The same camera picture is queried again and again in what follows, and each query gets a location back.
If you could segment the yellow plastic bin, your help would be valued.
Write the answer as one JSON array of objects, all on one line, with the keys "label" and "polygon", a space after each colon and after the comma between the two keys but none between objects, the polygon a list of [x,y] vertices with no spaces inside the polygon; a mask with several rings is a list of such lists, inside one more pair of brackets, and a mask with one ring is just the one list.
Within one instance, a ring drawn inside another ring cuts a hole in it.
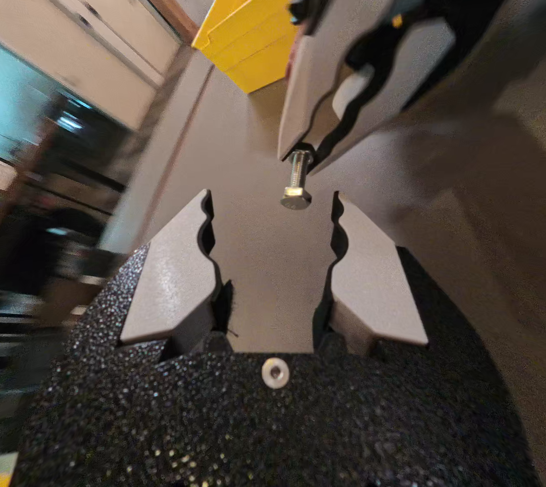
[{"label": "yellow plastic bin", "polygon": [[297,33],[291,0],[214,0],[192,47],[250,94],[285,76]]}]

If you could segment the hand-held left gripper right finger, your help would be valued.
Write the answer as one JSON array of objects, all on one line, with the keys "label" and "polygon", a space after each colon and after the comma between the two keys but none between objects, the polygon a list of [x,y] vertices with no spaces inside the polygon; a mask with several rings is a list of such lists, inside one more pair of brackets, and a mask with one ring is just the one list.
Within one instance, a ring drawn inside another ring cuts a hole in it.
[{"label": "hand-held left gripper right finger", "polygon": [[429,339],[393,240],[340,191],[331,221],[335,260],[313,314],[314,349],[328,333],[341,335],[358,355],[378,340],[426,347]]}]

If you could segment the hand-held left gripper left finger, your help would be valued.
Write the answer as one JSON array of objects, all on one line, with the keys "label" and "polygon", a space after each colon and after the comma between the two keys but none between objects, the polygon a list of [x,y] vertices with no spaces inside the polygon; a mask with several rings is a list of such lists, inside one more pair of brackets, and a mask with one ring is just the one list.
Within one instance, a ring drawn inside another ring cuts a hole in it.
[{"label": "hand-held left gripper left finger", "polygon": [[169,340],[179,354],[201,343],[217,324],[214,301],[222,288],[210,257],[215,245],[210,190],[201,190],[148,243],[120,342]]}]

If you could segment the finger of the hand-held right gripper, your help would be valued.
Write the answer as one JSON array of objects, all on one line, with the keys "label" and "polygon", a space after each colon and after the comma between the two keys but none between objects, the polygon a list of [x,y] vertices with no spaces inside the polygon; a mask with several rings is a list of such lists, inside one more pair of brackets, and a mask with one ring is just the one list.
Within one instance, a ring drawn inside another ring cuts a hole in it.
[{"label": "finger of the hand-held right gripper", "polygon": [[359,142],[396,119],[455,43],[455,34],[444,19],[412,25],[394,52],[392,70],[379,92],[363,103],[353,127],[331,152],[315,162],[310,175],[337,161]]},{"label": "finger of the hand-held right gripper", "polygon": [[283,161],[312,127],[313,112],[332,91],[342,59],[376,28],[393,0],[330,0],[318,26],[299,42],[281,116],[277,158]]}]

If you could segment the silver hex bolt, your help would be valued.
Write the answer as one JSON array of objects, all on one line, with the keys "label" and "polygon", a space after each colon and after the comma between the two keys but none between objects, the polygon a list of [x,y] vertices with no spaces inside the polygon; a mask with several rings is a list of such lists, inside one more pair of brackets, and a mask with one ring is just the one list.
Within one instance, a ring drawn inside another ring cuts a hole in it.
[{"label": "silver hex bolt", "polygon": [[291,172],[289,185],[284,189],[281,205],[289,210],[305,210],[312,202],[305,183],[309,165],[313,161],[309,150],[295,150],[290,155]]}]

